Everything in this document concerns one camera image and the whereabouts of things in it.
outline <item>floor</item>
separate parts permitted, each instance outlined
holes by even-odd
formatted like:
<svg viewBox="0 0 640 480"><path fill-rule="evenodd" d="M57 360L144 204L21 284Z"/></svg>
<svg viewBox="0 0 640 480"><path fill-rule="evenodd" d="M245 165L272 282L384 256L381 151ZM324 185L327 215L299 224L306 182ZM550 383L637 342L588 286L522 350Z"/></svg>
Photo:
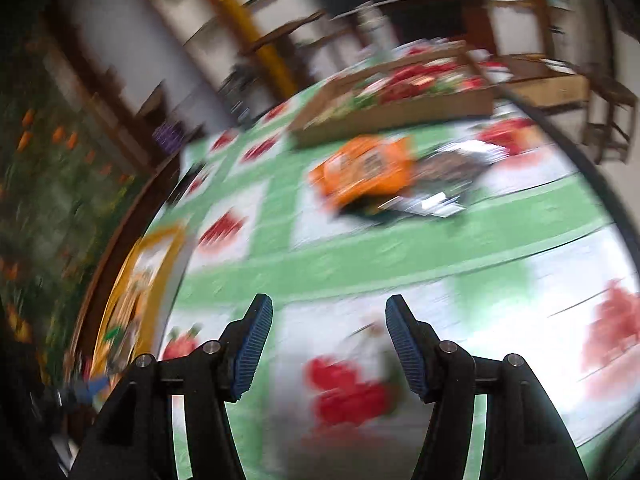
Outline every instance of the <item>floor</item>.
<svg viewBox="0 0 640 480"><path fill-rule="evenodd" d="M594 159L593 149L580 144L580 133L585 122L585 112L583 110L565 112L550 116L549 119L578 144L591 160ZM638 192L638 182L640 182L640 143L636 142L632 146L631 156L627 164L620 160L615 160L617 155L614 152L611 152L609 156L611 157L610 160L604 160L598 169L618 194L640 232L640 192Z"/></svg>

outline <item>brown box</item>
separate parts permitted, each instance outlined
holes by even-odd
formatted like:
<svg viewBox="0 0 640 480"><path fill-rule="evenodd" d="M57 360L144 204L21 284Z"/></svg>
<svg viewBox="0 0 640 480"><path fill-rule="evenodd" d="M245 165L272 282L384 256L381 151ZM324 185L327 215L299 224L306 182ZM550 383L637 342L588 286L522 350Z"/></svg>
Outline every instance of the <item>brown box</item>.
<svg viewBox="0 0 640 480"><path fill-rule="evenodd" d="M403 66L427 63L441 57L455 57L459 63L469 65L476 75L484 78L481 70L466 52L465 42L456 41L445 48L379 64L333 79L319 89L289 125L295 147L311 148L334 140L351 139L360 134L374 134L379 130L409 124L492 115L494 88L487 82L486 88L478 90L402 99L364 110L355 110L339 119L329 119L321 124L306 127L309 121L321 114L336 97L348 92L360 81L378 72L391 72Z"/></svg>

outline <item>orange package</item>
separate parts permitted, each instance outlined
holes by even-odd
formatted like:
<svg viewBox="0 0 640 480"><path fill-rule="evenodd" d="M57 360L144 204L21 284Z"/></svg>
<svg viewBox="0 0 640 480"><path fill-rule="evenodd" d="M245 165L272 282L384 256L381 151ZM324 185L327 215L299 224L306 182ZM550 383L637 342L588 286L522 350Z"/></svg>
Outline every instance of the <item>orange package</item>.
<svg viewBox="0 0 640 480"><path fill-rule="evenodd" d="M343 208L364 195L395 194L411 184L407 137L358 136L309 172L328 203Z"/></svg>

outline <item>yellow wooden post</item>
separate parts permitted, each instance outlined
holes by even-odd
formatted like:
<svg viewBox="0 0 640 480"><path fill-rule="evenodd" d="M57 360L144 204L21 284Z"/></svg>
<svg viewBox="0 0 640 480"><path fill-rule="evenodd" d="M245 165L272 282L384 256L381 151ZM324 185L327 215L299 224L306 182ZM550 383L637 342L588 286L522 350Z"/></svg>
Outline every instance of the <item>yellow wooden post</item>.
<svg viewBox="0 0 640 480"><path fill-rule="evenodd" d="M242 46L246 47L260 39L261 35L256 29L248 10L238 3L238 0L216 0L216 10L226 14L232 32ZM258 60L271 77L273 85L278 89L282 98L289 98L298 92L298 87L292 78L289 69L273 45L265 45L256 51Z"/></svg>

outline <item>wooden stool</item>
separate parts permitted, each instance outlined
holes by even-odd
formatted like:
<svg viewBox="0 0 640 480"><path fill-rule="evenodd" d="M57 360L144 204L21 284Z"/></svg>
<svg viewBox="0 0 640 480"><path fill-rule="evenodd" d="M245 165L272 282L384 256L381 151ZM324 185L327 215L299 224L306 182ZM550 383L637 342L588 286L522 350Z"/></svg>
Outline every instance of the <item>wooden stool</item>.
<svg viewBox="0 0 640 480"><path fill-rule="evenodd" d="M597 145L598 155L595 159L596 164L600 164L602 162L604 150L609 148L618 150L621 159L626 163L629 158L631 142L636 130L636 106L638 105L638 98L622 83L608 76L589 74L588 79L591 92L596 93L607 102L607 119L604 124L594 124L589 122L591 104L593 103L590 92L587 104L586 124L582 130L582 143L584 145ZM614 122L616 106L630 107L631 117L629 131L627 133L625 133L622 128ZM614 128L619 131L620 135L622 135L626 142L619 142L618 140L613 139Z"/></svg>

